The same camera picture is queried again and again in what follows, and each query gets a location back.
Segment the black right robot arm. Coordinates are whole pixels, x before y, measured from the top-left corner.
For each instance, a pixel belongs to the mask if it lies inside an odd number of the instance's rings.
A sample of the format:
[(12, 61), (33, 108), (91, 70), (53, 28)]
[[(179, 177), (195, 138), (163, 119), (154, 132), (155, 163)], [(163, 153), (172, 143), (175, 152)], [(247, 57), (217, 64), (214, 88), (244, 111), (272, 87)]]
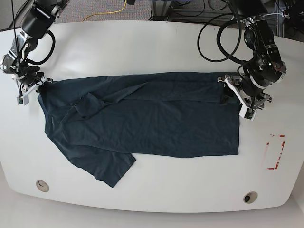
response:
[[(44, 73), (40, 72), (40, 65), (49, 60), (55, 49), (55, 36), (50, 27), (55, 23), (61, 13), (69, 4), (68, 0), (35, 0), (31, 8), (23, 17), (21, 32), (14, 32), (14, 40), (9, 52), (0, 62), (1, 70), (12, 74), (19, 90), (19, 99), (34, 86), (43, 85)], [(48, 55), (41, 61), (28, 58), (31, 51), (35, 50), (38, 41), (46, 34), (52, 39), (52, 46)]]

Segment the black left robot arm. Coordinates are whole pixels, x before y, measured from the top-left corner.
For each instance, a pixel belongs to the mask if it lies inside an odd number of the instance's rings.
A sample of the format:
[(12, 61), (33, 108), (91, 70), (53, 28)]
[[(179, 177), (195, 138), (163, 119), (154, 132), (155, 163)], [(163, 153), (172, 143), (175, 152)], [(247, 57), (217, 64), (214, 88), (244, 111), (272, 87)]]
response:
[[(264, 90), (282, 80), (286, 74), (286, 65), (282, 61), (274, 34), (266, 19), (267, 14), (263, 3), (259, 0), (230, 0), (229, 6), (234, 13), (234, 19), (224, 23), (217, 33), (217, 46), (224, 56), (243, 69), (237, 76), (225, 75), (219, 77), (223, 82), (225, 93), (223, 103), (229, 98), (237, 97), (240, 101), (239, 115), (252, 120), (258, 109), (264, 108), (266, 101), (272, 102), (272, 97)], [(239, 60), (229, 54), (222, 46), (221, 34), (224, 29), (234, 23), (244, 23), (244, 42), (253, 51), (249, 61)]]

